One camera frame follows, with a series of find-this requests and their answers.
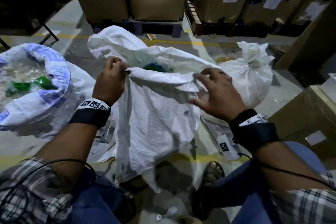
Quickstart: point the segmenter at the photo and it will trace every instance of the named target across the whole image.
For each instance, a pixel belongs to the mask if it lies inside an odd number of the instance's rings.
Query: open sack
[[[0,70],[15,62],[23,62],[27,66],[33,62],[44,67],[53,89],[27,93],[3,106],[0,130],[11,130],[19,136],[34,135],[50,141],[66,126],[78,105],[85,98],[92,97],[95,80],[84,70],[65,61],[57,51],[44,45],[21,44],[0,54]],[[0,75],[2,79],[6,76],[3,73]]]
[[[244,58],[217,66],[173,47],[147,47],[118,26],[105,28],[89,38],[89,50],[96,58],[117,56],[130,67],[125,92],[111,108],[117,146],[109,157],[115,156],[118,182],[153,168],[162,157],[193,139],[200,110],[189,101],[204,91],[194,80],[193,73],[207,67],[223,69],[233,78],[233,84],[248,106],[266,97],[272,80],[268,66],[272,57],[266,54],[266,45],[243,45],[245,49],[252,49],[253,54],[245,50]],[[157,63],[165,72],[143,69],[150,63]]]

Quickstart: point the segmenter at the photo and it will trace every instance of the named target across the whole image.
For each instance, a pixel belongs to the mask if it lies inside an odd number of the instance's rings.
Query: black cable
[[[35,169],[33,169],[32,171],[30,171],[28,174],[26,174],[22,179],[19,180],[19,182],[11,187],[6,187],[3,189],[0,189],[0,192],[3,191],[7,191],[9,190],[9,192],[7,193],[7,195],[4,197],[4,199],[1,201],[0,203],[0,223],[4,223],[4,224],[11,224],[11,223],[17,223],[19,221],[20,218],[22,218],[23,214],[25,213],[25,211],[27,210],[28,207],[28,202],[29,202],[29,194],[34,194],[36,197],[38,197],[35,193],[32,193],[31,191],[29,191],[29,189],[27,187],[25,187],[23,184],[23,182],[32,174],[34,174],[36,171],[40,170],[41,168],[53,164],[53,163],[57,163],[57,162],[63,162],[63,161],[71,161],[71,162],[77,162],[77,163],[81,163],[84,166],[88,167],[91,171],[92,171],[92,180],[90,181],[90,184],[95,182],[95,178],[96,178],[96,172],[93,169],[92,166],[90,166],[88,163],[86,163],[85,161],[81,161],[78,159],[74,159],[74,158],[63,158],[63,159],[57,159],[57,160],[53,160],[53,161],[49,161],[49,162],[45,162],[44,164],[36,167]],[[9,220],[6,220],[2,217],[4,211],[6,209],[4,209],[5,204],[7,203],[7,199],[9,197],[10,200],[8,202],[11,201],[11,199],[13,198],[13,196],[15,196],[15,192],[17,190],[21,190],[21,192],[23,192],[23,200],[26,200],[24,206],[23,206],[23,210],[22,212],[14,218],[11,218]]]
[[[316,179],[314,177],[310,177],[310,176],[307,176],[307,175],[302,175],[302,174],[298,174],[298,173],[295,173],[295,172],[291,172],[291,171],[287,171],[287,170],[284,170],[284,169],[280,169],[280,168],[276,168],[276,167],[271,167],[265,163],[262,163],[262,162],[259,162],[259,161],[256,161],[255,159],[251,158],[250,156],[244,154],[244,153],[238,153],[238,155],[240,156],[246,156],[248,157],[251,161],[253,161],[254,163],[260,165],[261,167],[265,167],[265,168],[268,168],[268,169],[272,169],[272,170],[275,170],[275,171],[280,171],[280,172],[283,172],[283,173],[288,173],[288,174],[291,174],[291,175],[296,175],[296,176],[300,176],[300,177],[303,177],[303,178],[306,178],[306,179],[310,179],[312,181],[316,181],[316,182],[319,182],[325,186],[327,186],[328,188],[332,189],[333,191],[336,192],[336,188],[334,188],[333,186],[331,186],[330,184],[327,184],[326,182],[324,181],[320,181],[319,179]]]

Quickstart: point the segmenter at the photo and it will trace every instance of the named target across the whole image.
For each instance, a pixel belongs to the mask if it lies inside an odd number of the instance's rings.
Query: shirt sleeve
[[[5,200],[1,211],[2,220],[18,219],[14,223],[44,224],[48,218],[53,222],[67,218],[72,197],[62,193],[60,178],[51,165],[33,172],[43,164],[43,159],[32,157],[1,173],[0,189],[15,186],[26,178],[10,194],[10,190],[0,192],[0,200]]]
[[[330,172],[320,174],[335,187]],[[335,223],[336,192],[326,189],[301,189],[285,192],[271,191],[272,200],[283,223]]]

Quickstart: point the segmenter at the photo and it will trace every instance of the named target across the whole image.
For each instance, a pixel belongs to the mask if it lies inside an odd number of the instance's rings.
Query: concrete floor
[[[77,0],[71,1],[59,13],[57,13],[47,25],[58,33],[59,42],[51,44],[49,39],[45,45],[60,52],[66,60],[87,71],[93,78],[100,73],[103,61],[96,60],[87,48],[87,39],[93,34],[90,25],[83,18],[82,10]],[[1,36],[10,46],[22,43],[38,43],[43,39],[45,32],[41,29],[31,37]],[[183,20],[183,33],[181,38],[172,38],[169,35],[157,35],[157,40],[150,41],[145,36],[140,37],[147,45],[173,46],[183,51],[192,53],[205,60],[214,62],[219,57],[239,57],[237,41],[270,43],[286,48],[294,42],[294,38],[282,36],[268,36],[264,39],[254,37],[227,38],[219,35],[203,35],[194,37],[186,18]],[[287,71],[274,71],[274,80],[267,98],[257,106],[256,110],[271,116],[288,101],[302,91],[295,80]],[[17,137],[11,132],[0,132],[0,171],[16,164],[19,160],[33,155],[43,142],[32,136]],[[228,161],[218,153],[213,138],[203,125],[199,126],[195,136],[195,147],[187,145],[178,154],[170,156],[157,170],[158,185],[163,189],[160,194],[155,194],[149,187],[135,195],[139,214],[132,223],[156,223],[157,213],[165,213],[171,206],[176,206],[177,215],[181,216],[190,212],[189,194],[193,188],[198,188],[201,174],[205,165],[211,160],[219,161],[226,175],[246,161]],[[96,170],[105,171],[108,178],[112,178],[114,163],[110,160],[104,163],[94,164]],[[240,207],[216,209],[206,223],[230,223]],[[163,219],[165,223],[176,223],[175,220]]]

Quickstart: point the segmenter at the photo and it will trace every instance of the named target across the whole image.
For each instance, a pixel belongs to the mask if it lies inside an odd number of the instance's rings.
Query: blue jeans
[[[90,184],[92,172],[84,168],[73,188],[72,210],[64,224],[120,224],[114,216],[124,197],[105,177],[99,177]]]
[[[313,170],[326,172],[319,158],[307,147],[296,142],[286,144]],[[241,205],[241,209],[232,224],[278,224],[282,223],[271,200],[258,167],[248,161],[219,179],[209,194],[213,208],[233,207]]]

